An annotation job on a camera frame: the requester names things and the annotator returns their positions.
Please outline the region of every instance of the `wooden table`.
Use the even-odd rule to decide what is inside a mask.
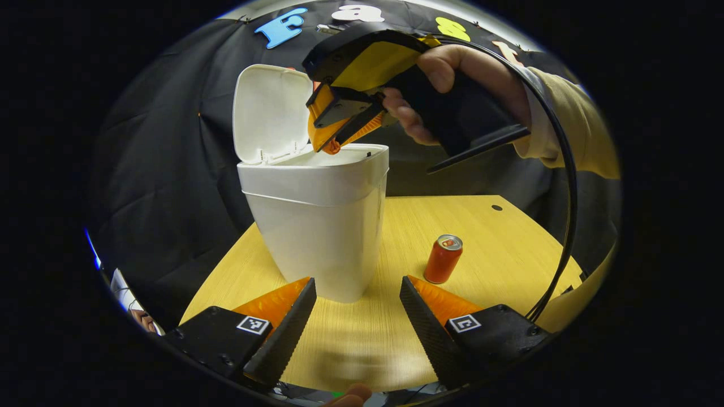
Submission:
[[[492,208],[497,205],[502,210]],[[500,196],[387,198],[375,278],[352,304],[317,298],[281,380],[342,392],[353,382],[388,391],[437,381],[399,299],[402,277],[422,278],[434,240],[450,233],[463,255],[440,287],[482,306],[505,303],[525,314],[555,272],[561,245]],[[554,294],[581,284],[571,259]],[[229,250],[181,322],[206,307],[233,309],[286,284],[256,224]]]

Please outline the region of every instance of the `human hand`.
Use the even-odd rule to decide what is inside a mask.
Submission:
[[[370,390],[369,387],[361,383],[355,383],[354,385],[351,385],[349,389],[347,389],[347,392],[345,394],[333,400],[330,400],[323,406],[362,407],[364,405],[364,402],[367,401],[367,399],[369,399],[370,397],[372,397],[372,390]]]
[[[417,65],[440,93],[447,93],[453,88],[456,70],[465,73],[500,100],[523,126],[531,126],[531,112],[524,84],[492,56],[467,46],[445,45],[426,51],[417,59]],[[382,106],[393,117],[397,117],[410,137],[425,146],[439,144],[398,89],[385,88],[383,93],[385,98]]]

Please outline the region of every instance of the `white trash can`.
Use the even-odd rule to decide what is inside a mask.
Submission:
[[[241,188],[288,282],[314,277],[317,295],[352,303],[377,265],[387,146],[351,143],[333,156],[308,143],[302,72],[251,65],[237,80],[233,132]]]

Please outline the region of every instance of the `orange soda can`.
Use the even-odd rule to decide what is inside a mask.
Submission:
[[[454,235],[442,235],[432,243],[432,252],[425,268],[425,280],[442,284],[450,278],[463,254],[463,241]]]

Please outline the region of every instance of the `sleeve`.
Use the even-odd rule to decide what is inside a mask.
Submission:
[[[536,68],[519,68],[553,108],[568,136],[579,171],[591,171],[604,178],[619,178],[618,159],[604,120],[583,88],[557,75]],[[563,167],[555,131],[538,99],[528,86],[531,134],[513,142],[521,158],[538,158],[549,168]]]

